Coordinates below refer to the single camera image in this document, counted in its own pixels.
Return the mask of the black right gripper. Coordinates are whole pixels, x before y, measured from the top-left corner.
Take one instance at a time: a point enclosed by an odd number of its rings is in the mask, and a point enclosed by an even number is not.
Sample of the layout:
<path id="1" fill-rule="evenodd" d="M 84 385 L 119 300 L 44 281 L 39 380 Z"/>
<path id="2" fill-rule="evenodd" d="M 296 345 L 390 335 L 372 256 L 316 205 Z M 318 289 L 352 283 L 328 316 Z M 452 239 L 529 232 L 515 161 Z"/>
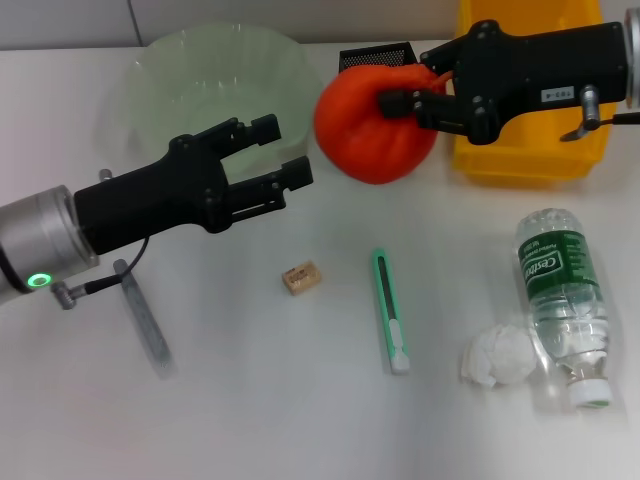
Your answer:
<path id="1" fill-rule="evenodd" d="M 494 20 L 420 54 L 436 75 L 454 69 L 455 96 L 431 90 L 387 90 L 377 95 L 384 118 L 413 118 L 422 129 L 495 142 L 513 118 L 578 107 L 595 88 L 602 103 L 625 99 L 628 61 L 623 27 L 603 23 L 528 36 L 505 33 Z"/>

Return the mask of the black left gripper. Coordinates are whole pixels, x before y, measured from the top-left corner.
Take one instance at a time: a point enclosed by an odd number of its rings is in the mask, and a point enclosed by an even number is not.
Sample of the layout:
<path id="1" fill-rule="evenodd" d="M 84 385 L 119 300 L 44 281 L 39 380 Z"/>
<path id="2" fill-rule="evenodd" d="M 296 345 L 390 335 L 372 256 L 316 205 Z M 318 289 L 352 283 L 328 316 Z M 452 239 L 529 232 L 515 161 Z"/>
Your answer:
<path id="1" fill-rule="evenodd" d="M 232 184 L 221 160 L 281 138 L 274 114 L 249 124 L 231 118 L 193 137 L 174 139 L 160 160 L 74 194 L 79 225 L 98 255 L 183 224 L 219 233 L 286 207 L 283 192 L 313 183 L 309 159 Z M 226 192 L 226 208 L 222 207 Z"/>

